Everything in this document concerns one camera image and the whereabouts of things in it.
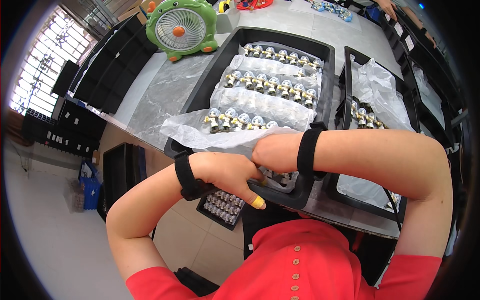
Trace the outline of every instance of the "orange fan center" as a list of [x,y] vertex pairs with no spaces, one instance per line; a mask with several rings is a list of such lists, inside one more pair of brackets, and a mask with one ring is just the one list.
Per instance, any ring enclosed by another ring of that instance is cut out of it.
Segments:
[[173,29],[172,33],[176,37],[181,37],[185,34],[185,29],[183,29],[183,27],[177,26]]

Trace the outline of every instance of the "fan grille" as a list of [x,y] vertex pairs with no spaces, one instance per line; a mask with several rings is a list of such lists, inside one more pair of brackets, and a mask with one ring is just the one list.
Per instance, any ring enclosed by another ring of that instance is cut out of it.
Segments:
[[[175,27],[182,27],[185,34],[173,35]],[[156,37],[165,47],[185,51],[198,46],[205,38],[206,26],[199,14],[185,8],[164,13],[156,23]]]

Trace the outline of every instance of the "yellow finger bandage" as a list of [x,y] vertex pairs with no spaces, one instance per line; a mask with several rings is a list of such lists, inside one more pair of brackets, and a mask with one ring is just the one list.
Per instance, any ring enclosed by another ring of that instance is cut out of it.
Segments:
[[255,198],[255,200],[252,202],[251,206],[253,206],[256,209],[260,209],[264,204],[265,204],[265,200],[263,200],[262,197],[257,196],[257,198]]

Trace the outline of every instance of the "window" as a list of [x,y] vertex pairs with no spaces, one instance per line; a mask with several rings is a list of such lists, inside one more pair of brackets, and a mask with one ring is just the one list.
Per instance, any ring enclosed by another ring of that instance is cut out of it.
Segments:
[[21,114],[28,108],[51,117],[58,95],[50,94],[67,60],[77,62],[90,43],[80,27],[60,7],[44,22],[22,63],[10,107]]

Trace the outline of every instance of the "red shirt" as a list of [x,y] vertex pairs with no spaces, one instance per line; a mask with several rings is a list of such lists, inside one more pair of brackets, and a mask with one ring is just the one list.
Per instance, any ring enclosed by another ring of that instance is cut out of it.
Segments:
[[133,274],[126,285],[136,300],[153,299],[423,299],[439,257],[394,255],[379,288],[361,276],[360,262],[333,226],[293,220],[264,228],[253,237],[253,254],[220,288],[198,298],[163,267]]

